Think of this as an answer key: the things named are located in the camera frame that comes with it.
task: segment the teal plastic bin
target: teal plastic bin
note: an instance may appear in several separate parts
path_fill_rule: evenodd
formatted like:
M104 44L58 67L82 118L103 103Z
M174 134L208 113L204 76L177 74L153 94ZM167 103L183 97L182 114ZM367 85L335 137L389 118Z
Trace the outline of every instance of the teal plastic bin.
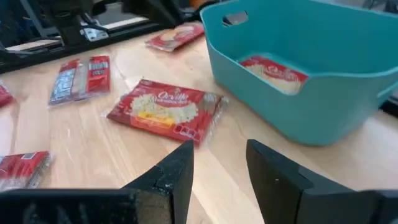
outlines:
M223 22L245 11L245 22ZM398 86L396 16L308 0L242 0L208 6L201 18L215 80L294 141L334 143ZM238 63L250 55L309 79L286 95Z

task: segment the red packaging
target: red packaging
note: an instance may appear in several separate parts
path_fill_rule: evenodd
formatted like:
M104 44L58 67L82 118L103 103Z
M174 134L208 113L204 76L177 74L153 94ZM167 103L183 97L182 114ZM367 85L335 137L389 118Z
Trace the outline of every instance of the red packaging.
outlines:
M47 151L0 157L0 191L37 187L50 161Z
M182 24L175 29L158 35L146 42L147 46L154 47L168 52L192 41L205 32L203 25L199 22Z
M0 81L0 108L11 103L13 99L6 86Z
M170 138L201 143L226 103L225 97L214 93L141 80L107 118Z
M301 72L292 70L261 56L253 56L241 62L241 65L255 75L266 79L286 94L298 93L308 78L307 75Z
M110 92L108 56L72 60L61 66L49 105L83 100Z

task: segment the red wrapper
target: red wrapper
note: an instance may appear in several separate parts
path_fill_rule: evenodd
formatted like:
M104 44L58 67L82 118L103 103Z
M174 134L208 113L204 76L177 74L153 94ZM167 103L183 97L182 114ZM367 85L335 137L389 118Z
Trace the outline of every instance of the red wrapper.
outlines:
M181 141L201 143L226 101L214 93L141 80L107 118Z
M110 74L108 56L76 59L63 64L55 80L49 105L109 93Z
M203 25L199 22L182 24L173 30L158 35L146 42L149 47L154 47L168 52L191 42L205 32Z
M241 62L255 75L267 80L286 94L298 93L308 76L261 56Z
M0 191L36 187L50 161L47 151L0 157Z
M6 106L14 100L6 86L0 81L0 108Z

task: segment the popcorn bag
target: popcorn bag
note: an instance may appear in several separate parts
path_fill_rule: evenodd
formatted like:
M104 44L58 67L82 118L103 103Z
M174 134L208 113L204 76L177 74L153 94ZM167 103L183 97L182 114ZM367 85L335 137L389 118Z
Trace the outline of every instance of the popcorn bag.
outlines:
M269 81L286 94L296 94L308 78L307 75L289 69L261 56L253 56L240 63L255 75Z
M11 93L8 91L6 86L0 80L0 108L8 105L13 100L14 100L14 97L11 95Z
M203 25L199 22L185 23L164 34L148 40L146 46L154 47L167 52L172 52L178 47L191 42L193 39L204 34Z
M221 95L150 80L139 84L107 115L131 127L202 143L228 100Z
M111 89L108 56L72 60L61 66L49 105L84 100L109 93Z
M0 191L36 188L51 161L47 151L0 157Z

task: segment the wooden tabletop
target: wooden tabletop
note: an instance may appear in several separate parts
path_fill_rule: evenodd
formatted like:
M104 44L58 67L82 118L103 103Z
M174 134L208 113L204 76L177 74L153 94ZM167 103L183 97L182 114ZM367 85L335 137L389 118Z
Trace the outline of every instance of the wooden tabletop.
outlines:
M1 75L18 103L0 110L0 155L50 151L55 161L42 187L122 187L180 145L104 117L145 77L230 98L213 139L195 149L188 223L263 223L246 167L247 139L356 190L398 189L398 119L378 111L332 146L296 144L215 83L204 37L170 54L145 47L153 35ZM111 93L49 108L61 64L99 54L111 58Z

